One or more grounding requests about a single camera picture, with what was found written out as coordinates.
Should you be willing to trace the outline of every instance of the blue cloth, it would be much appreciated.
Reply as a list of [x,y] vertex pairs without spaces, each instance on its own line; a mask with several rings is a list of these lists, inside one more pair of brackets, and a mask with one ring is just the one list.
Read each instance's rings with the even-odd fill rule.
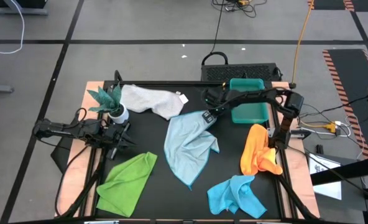
[[197,111],[172,117],[165,140],[166,160],[174,175],[191,189],[194,180],[206,165],[210,149],[219,152],[217,139],[205,131],[207,123]]
[[260,218],[267,209],[251,190],[251,182],[254,176],[235,175],[208,190],[209,208],[213,215],[220,214],[223,210],[230,210],[233,214],[238,208],[253,216]]

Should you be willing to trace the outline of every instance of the white pot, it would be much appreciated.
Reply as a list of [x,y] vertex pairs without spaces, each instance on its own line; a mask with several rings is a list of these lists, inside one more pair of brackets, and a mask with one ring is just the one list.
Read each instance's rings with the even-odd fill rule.
[[123,106],[123,113],[118,117],[113,117],[111,114],[108,113],[108,116],[116,123],[116,124],[122,124],[125,122],[125,120],[129,119],[129,111],[126,109],[126,107],[121,103],[121,106]]

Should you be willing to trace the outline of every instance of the orange cloth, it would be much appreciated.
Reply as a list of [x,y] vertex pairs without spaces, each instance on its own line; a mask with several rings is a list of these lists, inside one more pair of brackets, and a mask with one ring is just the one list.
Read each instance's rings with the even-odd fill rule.
[[246,139],[244,153],[241,157],[241,170],[244,175],[256,175],[258,171],[270,171],[282,174],[282,168],[275,163],[275,149],[270,149],[267,130],[254,124]]

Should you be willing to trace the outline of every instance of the microfiber cloth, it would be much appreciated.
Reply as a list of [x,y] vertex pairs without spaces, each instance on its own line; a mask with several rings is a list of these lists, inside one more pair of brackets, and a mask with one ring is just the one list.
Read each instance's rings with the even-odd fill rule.
[[151,109],[155,114],[169,120],[183,109],[180,95],[165,90],[148,90],[135,85],[122,87],[121,102],[136,113]]
[[130,217],[156,160],[156,155],[147,152],[114,167],[97,187],[97,208]]
[[213,215],[229,210],[233,214],[238,208],[253,216],[260,218],[267,209],[251,190],[254,176],[235,175],[208,190],[209,208]]
[[206,165],[210,149],[219,153],[217,139],[205,131],[216,119],[207,123],[197,111],[172,117],[165,140],[166,160],[173,173],[191,189]]
[[241,157],[241,170],[244,175],[256,175],[258,171],[282,174],[282,168],[275,163],[275,149],[269,148],[267,130],[253,124],[247,135],[246,145]]

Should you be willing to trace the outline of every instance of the teal plastic bin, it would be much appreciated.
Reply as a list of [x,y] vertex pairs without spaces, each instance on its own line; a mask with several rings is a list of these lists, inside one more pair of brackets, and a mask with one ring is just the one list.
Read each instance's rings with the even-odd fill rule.
[[[257,91],[264,89],[260,78],[233,78],[229,82],[230,90]],[[267,103],[246,103],[231,111],[232,121],[237,124],[260,124],[269,119]]]

